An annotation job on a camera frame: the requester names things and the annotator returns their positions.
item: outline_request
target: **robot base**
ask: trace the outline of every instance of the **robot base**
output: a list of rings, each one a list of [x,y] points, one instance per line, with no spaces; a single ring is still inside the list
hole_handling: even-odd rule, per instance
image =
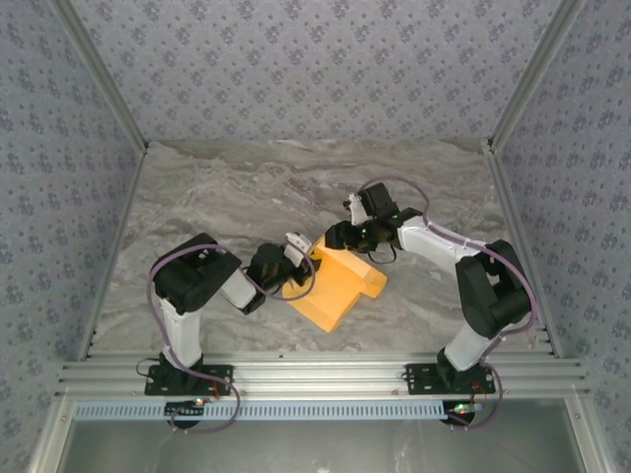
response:
[[[190,367],[194,372],[212,374],[232,382],[235,368],[231,365],[204,365],[203,358]],[[228,386],[211,382],[179,370],[160,354],[160,364],[149,368],[145,395],[147,396],[228,396]]]
[[[189,417],[204,415],[204,406],[197,405],[195,401],[181,401],[181,402],[168,402],[165,404],[165,417],[171,417],[177,415],[178,417]],[[199,424],[200,421],[186,421],[184,419],[169,420],[169,424],[173,422],[173,425],[178,429],[191,429]]]
[[[401,376],[407,381],[410,395],[422,394],[480,394],[474,385],[481,386],[487,394],[495,393],[495,382],[491,370],[475,365],[466,372],[458,373],[457,383],[447,386],[439,374],[437,363],[410,364],[405,366]]]
[[[457,427],[464,427],[471,424],[473,419],[475,419],[475,412],[466,412],[464,414],[451,412],[458,404],[467,404],[469,402],[468,399],[461,401],[443,401],[443,409],[445,409],[445,412],[449,412],[450,416],[447,419],[442,419],[441,422],[448,426]]]

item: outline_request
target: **aluminum frame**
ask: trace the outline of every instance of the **aluminum frame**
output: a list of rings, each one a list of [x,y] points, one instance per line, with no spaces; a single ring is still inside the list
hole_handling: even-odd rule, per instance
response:
[[[587,470],[590,473],[613,473],[616,471],[615,466],[604,443],[585,370],[578,360],[560,358],[563,353],[559,338],[546,299],[541,296],[541,282],[501,159],[486,142],[483,142],[483,149],[511,242],[538,298],[539,322],[544,323],[536,327],[538,343],[531,352],[496,352],[489,357],[489,362],[496,366],[504,381],[507,399],[565,399]],[[144,380],[138,377],[135,365],[141,358],[155,356],[155,353],[90,354],[91,339],[115,267],[144,159],[145,156],[141,158],[134,172],[107,271],[93,306],[81,350],[81,358],[85,361],[67,363],[63,367],[46,428],[42,432],[29,470],[33,473],[56,471],[71,432],[72,423],[68,421],[72,419],[77,404],[81,401],[142,402],[147,399],[143,393]],[[400,378],[403,366],[407,363],[433,363],[435,356],[434,353],[235,353],[208,354],[205,360],[206,363],[234,365],[237,368],[236,384],[247,400],[352,402],[412,399],[407,395],[405,382]],[[457,396],[414,397],[432,400]]]
[[[83,401],[165,401],[143,394],[144,378],[136,363],[155,354],[94,355],[87,362],[64,365],[32,473],[56,471],[71,433],[74,413]],[[432,363],[435,354],[400,353],[237,353],[208,354],[207,363],[236,367],[235,384],[246,401],[399,401],[438,400],[457,396],[409,396],[400,375],[408,363]],[[590,388],[578,360],[556,359],[541,352],[494,354],[489,362],[504,381],[506,399],[565,399],[587,471],[614,471],[603,456],[602,436],[592,428]],[[170,397],[169,400],[185,399]]]
[[[71,0],[48,0],[68,38],[92,74],[105,102],[111,108],[123,132],[137,153],[145,153],[145,139],[120,90],[105,66]]]
[[[493,151],[501,151],[511,136],[526,109],[526,105],[536,91],[557,51],[561,48],[565,36],[583,10],[585,3],[586,0],[561,0],[557,6],[495,125],[491,135]]]

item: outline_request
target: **black mounting plate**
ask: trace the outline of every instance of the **black mounting plate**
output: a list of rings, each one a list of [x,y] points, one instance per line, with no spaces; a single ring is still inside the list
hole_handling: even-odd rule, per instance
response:
[[[405,365],[402,377],[407,381],[407,392],[410,395],[420,394],[481,394],[473,388],[477,382],[487,394],[495,393],[493,373],[488,368],[476,365],[467,370],[467,380],[458,387],[448,387],[438,374],[436,363],[413,363]]]
[[[204,406],[197,406],[194,401],[168,402],[165,404],[165,416],[169,417],[169,424],[173,424],[180,429],[191,429],[199,424],[199,421],[186,421],[183,419],[173,419],[175,414],[178,417],[203,416]]]
[[[201,365],[193,367],[196,372],[212,374],[230,382],[233,380],[235,367],[232,365]],[[231,394],[230,389],[225,384],[216,383],[220,396]],[[145,384],[146,396],[200,396],[209,397],[215,395],[215,383],[207,379],[198,379],[191,388],[186,387],[186,383],[181,379],[174,379],[174,369],[164,365],[153,365],[149,368],[147,382]]]

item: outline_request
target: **orange block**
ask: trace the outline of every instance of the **orange block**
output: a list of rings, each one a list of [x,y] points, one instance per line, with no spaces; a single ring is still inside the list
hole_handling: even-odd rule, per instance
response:
[[[386,285],[384,273],[350,251],[327,248],[324,238],[315,245],[314,258],[321,259],[314,289],[304,298],[288,304],[326,332],[337,328],[361,294],[376,299]],[[301,288],[287,283],[283,286],[283,297],[297,296],[309,284],[308,281]]]

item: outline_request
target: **robotic arm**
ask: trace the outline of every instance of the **robotic arm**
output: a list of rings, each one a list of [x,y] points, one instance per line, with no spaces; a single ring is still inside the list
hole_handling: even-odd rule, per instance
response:
[[[437,372],[447,389],[470,384],[480,358],[493,349],[500,332],[529,313],[530,302],[522,283],[504,265],[468,244],[486,246],[522,271],[511,245],[501,239],[491,244],[469,240],[430,222],[418,210],[399,211],[382,183],[351,194],[344,207],[351,220],[326,232],[327,247],[369,252],[389,243],[424,256],[456,277],[465,324],[440,351]]]
[[[282,245],[262,244],[246,272],[241,269],[240,259],[207,234],[193,237],[156,261],[154,268],[161,263],[163,266],[153,283],[170,346],[160,353],[160,364],[150,368],[152,382],[147,384],[146,394],[197,394],[207,389],[198,377],[178,367],[172,351],[190,370],[220,374],[203,364],[199,344],[200,310],[215,294],[248,314],[265,302],[265,294],[290,279],[305,285],[320,261],[307,262],[312,243],[305,236],[288,233],[285,239],[287,243]]]

